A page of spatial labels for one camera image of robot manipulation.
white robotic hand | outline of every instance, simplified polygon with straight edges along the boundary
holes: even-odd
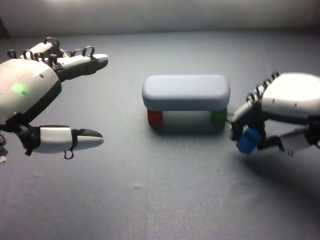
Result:
[[[92,46],[64,51],[53,37],[25,50],[19,58],[16,51],[8,51],[11,60],[0,64],[0,130],[15,133],[26,155],[64,152],[67,158],[66,152],[71,151],[70,159],[74,156],[73,150],[94,148],[104,142],[103,136],[93,130],[29,125],[60,94],[63,81],[94,74],[108,64],[107,55],[94,54],[94,51]],[[8,153],[3,147],[5,144],[3,137],[0,158]]]
[[[242,153],[278,147],[294,151],[318,146],[320,141],[320,77],[306,73],[272,74],[248,94],[231,121],[231,139]],[[301,129],[267,137],[265,121],[302,125]]]

background wall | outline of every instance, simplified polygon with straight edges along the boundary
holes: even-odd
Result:
[[[319,0],[6,0],[11,36],[182,32],[309,27]]]

green light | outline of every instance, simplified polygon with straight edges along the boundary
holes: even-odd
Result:
[[[11,90],[15,91],[17,93],[21,93],[25,90],[25,86],[23,84],[17,82],[14,85],[12,85]]]

